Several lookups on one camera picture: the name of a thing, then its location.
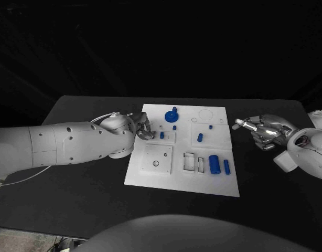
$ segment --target white cable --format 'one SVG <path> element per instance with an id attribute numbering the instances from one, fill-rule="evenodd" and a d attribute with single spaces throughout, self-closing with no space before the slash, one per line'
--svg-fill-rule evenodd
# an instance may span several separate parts
<path id="1" fill-rule="evenodd" d="M 94 118 L 90 122 L 93 123 L 94 121 L 97 121 L 97 120 L 101 119 L 103 117 L 111 115 L 113 113 L 116 113 L 116 112 L 111 112 L 111 113 L 109 113 L 109 114 L 101 115 L 100 117 Z"/>
<path id="2" fill-rule="evenodd" d="M 48 165 L 48 166 L 47 166 L 40 172 L 37 172 L 31 177 L 28 177 L 28 178 L 19 180 L 19 181 L 17 181 L 17 182 L 12 182 L 12 183 L 8 183 L 8 184 L 2 184 L 2 185 L 0 185 L 0 186 L 14 185 L 14 184 L 17 184 L 17 183 L 19 183 L 19 182 L 22 182 L 22 181 L 31 179 L 31 178 L 32 178 L 34 176 L 37 176 L 41 172 L 44 172 L 50 167 L 51 167 L 51 166 Z"/>

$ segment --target silver robot hand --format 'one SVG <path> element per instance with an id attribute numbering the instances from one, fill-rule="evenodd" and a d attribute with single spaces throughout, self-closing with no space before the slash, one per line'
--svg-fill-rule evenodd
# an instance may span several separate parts
<path id="1" fill-rule="evenodd" d="M 271 114 L 248 117 L 244 120 L 235 119 L 235 124 L 231 128 L 235 130 L 239 127 L 251 131 L 255 145 L 262 151 L 271 150 L 274 143 L 285 146 L 287 140 L 298 131 L 284 118 Z"/>

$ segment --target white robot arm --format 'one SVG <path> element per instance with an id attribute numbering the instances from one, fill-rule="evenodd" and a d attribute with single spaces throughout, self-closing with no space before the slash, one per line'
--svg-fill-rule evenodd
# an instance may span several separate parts
<path id="1" fill-rule="evenodd" d="M 270 150 L 272 143 L 284 145 L 287 150 L 272 159 L 284 172 L 297 166 L 322 179 L 322 129 L 298 130 L 283 118 L 272 115 L 235 119 L 232 129 L 251 130 L 255 145 Z"/>
<path id="2" fill-rule="evenodd" d="M 143 112 L 126 116 L 114 112 L 90 122 L 0 128 L 0 177 L 40 166 L 122 158 L 133 150 L 134 135 L 147 140 L 153 134 Z"/>

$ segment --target black table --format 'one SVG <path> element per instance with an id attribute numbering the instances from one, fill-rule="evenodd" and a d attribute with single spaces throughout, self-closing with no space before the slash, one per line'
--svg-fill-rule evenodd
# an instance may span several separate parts
<path id="1" fill-rule="evenodd" d="M 113 111 L 140 111 L 143 103 L 225 107 L 235 118 L 264 113 L 298 128 L 313 127 L 301 104 L 287 100 L 70 97 L 58 99 L 42 124 L 90 121 Z M 0 189 L 0 228 L 84 238 L 114 224 L 156 214 L 205 216 L 257 228 L 322 251 L 322 180 L 272 163 L 245 129 L 229 130 L 239 198 L 123 185 L 129 156 L 54 166 Z M 42 168 L 8 176 L 17 181 Z"/>

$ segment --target white board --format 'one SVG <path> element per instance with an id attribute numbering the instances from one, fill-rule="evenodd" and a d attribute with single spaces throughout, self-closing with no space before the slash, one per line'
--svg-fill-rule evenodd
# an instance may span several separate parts
<path id="1" fill-rule="evenodd" d="M 172 107 L 178 109 L 178 120 L 169 123 L 165 121 L 165 113 Z M 150 141 L 134 138 L 124 185 L 238 197 L 225 108 L 143 104 L 142 111 L 147 114 L 156 137 Z M 202 141 L 196 142 L 199 133 Z M 183 170 L 183 153 L 193 154 L 193 171 Z M 216 175 L 209 173 L 209 155 L 218 156 L 221 173 Z M 198 172 L 198 158 L 202 158 L 203 172 Z M 225 175 L 224 159 L 228 161 L 229 175 Z"/>

